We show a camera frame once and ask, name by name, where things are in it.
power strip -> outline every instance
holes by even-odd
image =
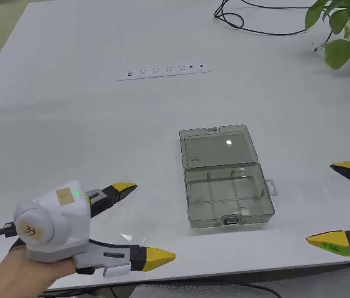
[[[181,64],[178,66],[154,67],[142,70],[124,71],[119,81],[127,81],[129,79],[147,79],[159,78],[161,76],[180,76],[191,75],[192,73],[208,73],[210,68],[205,64]]]

human hand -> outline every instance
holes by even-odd
[[[36,298],[57,279],[75,272],[72,259],[39,263],[27,258],[25,246],[15,247],[0,263],[0,298]]]

